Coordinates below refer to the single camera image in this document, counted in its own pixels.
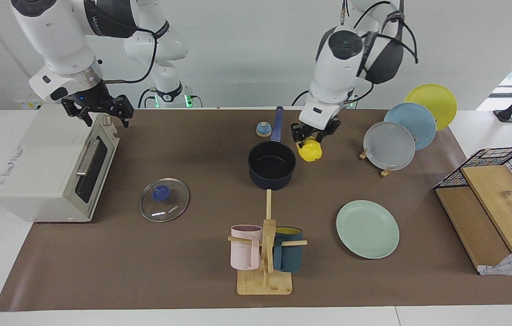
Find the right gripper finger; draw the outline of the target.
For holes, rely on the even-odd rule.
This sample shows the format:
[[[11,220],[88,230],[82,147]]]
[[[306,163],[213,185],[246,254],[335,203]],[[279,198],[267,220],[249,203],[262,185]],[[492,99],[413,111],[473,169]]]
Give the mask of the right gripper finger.
[[[61,105],[63,105],[66,114],[69,117],[77,117],[78,119],[84,121],[88,127],[92,126],[93,120],[90,117],[90,108],[88,106],[80,105],[77,107],[75,101],[70,98],[61,99]]]
[[[124,127],[129,126],[129,120],[134,115],[134,108],[125,95],[113,98],[113,116],[121,120]]]

